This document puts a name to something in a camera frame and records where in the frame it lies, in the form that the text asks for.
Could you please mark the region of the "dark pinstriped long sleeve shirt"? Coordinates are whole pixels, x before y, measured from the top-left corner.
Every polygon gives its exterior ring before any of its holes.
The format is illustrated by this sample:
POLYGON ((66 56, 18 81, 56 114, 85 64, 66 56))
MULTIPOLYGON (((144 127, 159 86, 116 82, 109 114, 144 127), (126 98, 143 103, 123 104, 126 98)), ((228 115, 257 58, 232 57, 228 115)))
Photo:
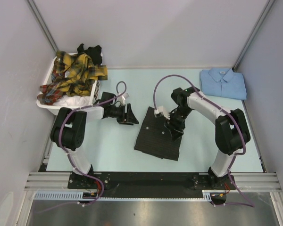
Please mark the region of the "dark pinstriped long sleeve shirt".
POLYGON ((161 159, 177 161, 180 154, 181 138, 173 141, 165 127, 165 118, 154 115, 154 108, 148 107, 141 124, 134 150, 161 159))

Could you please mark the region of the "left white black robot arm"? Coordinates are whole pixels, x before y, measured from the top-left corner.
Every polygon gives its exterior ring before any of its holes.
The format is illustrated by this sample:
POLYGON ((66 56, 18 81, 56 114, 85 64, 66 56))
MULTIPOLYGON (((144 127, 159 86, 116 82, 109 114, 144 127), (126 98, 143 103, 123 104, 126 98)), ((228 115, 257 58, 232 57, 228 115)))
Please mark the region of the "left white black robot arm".
POLYGON ((129 95, 125 92, 118 95, 103 92, 101 99, 94 104, 74 110, 62 107, 58 112, 51 129, 50 139, 63 149, 72 166, 72 171, 79 175, 79 184, 84 188, 92 187, 95 182, 92 164, 78 150, 84 141, 86 123, 88 120, 115 118, 121 125, 139 124, 131 104, 125 102, 128 97, 129 95))

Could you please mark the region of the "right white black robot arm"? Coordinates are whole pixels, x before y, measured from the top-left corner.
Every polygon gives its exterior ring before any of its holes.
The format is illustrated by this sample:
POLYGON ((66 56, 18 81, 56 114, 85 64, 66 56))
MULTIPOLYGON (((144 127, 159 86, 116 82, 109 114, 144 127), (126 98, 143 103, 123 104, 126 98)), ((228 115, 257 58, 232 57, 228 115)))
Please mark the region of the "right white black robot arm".
POLYGON ((208 169, 208 184, 219 189, 230 178, 229 173, 238 155, 246 153, 250 131, 241 109, 227 110, 209 100, 197 88, 173 90, 172 100, 177 108, 166 116, 165 127, 171 139, 176 141, 184 134, 185 120, 191 111, 197 111, 215 126, 215 143, 218 152, 213 165, 208 169))

